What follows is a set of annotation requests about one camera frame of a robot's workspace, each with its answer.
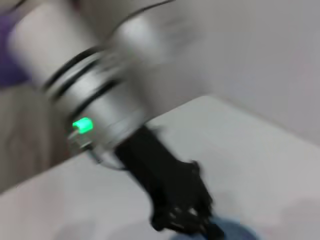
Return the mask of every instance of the white robotic arm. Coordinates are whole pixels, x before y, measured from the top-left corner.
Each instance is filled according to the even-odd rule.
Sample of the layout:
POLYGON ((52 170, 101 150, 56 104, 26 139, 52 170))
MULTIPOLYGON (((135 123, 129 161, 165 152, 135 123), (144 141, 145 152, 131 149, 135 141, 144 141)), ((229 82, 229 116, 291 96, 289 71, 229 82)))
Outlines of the white robotic arm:
MULTIPOLYGON (((134 18, 114 30, 129 62, 138 57, 156 65, 158 56, 163 61, 171 53, 174 45, 165 44, 152 28, 155 18, 149 18, 134 18)), ((11 48, 70 128, 113 151, 149 194, 155 230, 223 237, 210 223, 213 200, 199 165, 177 160, 145 126, 147 111, 124 64, 116 53, 100 49, 70 6, 60 0, 42 3, 17 25, 11 48)))

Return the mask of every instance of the blue object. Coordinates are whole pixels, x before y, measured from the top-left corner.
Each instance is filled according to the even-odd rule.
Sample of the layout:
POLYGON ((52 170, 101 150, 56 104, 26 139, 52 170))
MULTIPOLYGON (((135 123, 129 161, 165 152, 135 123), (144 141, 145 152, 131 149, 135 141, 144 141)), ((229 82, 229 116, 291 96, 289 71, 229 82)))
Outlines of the blue object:
MULTIPOLYGON (((248 227, 237 222, 222 218, 215 218, 212 223, 217 224, 225 234, 224 240, 259 240, 257 235, 248 227)), ((206 240, 202 235, 177 235, 172 240, 206 240)))
POLYGON ((8 51, 8 39, 17 18, 13 12, 0 12, 0 88, 24 83, 27 74, 8 51))

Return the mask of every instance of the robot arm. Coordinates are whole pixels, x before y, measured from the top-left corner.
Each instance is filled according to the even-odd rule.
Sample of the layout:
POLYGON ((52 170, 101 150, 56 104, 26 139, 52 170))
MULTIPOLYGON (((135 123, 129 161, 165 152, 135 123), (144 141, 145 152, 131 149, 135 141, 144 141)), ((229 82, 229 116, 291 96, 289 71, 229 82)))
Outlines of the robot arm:
POLYGON ((198 164, 177 160, 146 127, 124 64, 89 32, 69 6, 50 1, 21 20, 11 47, 67 124, 113 151, 149 194, 155 230, 222 238, 209 221, 213 200, 198 164), (79 125, 83 119, 91 124, 87 130, 79 125))

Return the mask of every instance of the white table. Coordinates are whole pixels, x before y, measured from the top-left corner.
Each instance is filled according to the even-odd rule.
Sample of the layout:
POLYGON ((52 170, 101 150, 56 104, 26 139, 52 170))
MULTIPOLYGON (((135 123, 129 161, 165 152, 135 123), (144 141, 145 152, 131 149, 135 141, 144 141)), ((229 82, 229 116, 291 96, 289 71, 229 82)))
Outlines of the white table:
MULTIPOLYGON (((224 217, 264 239, 318 239, 320 148, 214 97, 151 123, 181 160, 197 160, 224 217)), ((167 240, 148 224, 150 203, 126 172, 86 154, 0 197, 1 240, 167 240)))

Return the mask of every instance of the white wall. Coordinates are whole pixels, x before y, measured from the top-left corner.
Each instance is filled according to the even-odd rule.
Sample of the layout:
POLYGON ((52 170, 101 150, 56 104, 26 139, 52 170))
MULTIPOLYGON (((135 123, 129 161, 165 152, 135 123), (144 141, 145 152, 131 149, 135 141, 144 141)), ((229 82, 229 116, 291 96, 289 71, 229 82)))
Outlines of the white wall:
POLYGON ((188 0, 210 90, 320 144, 320 1, 188 0))

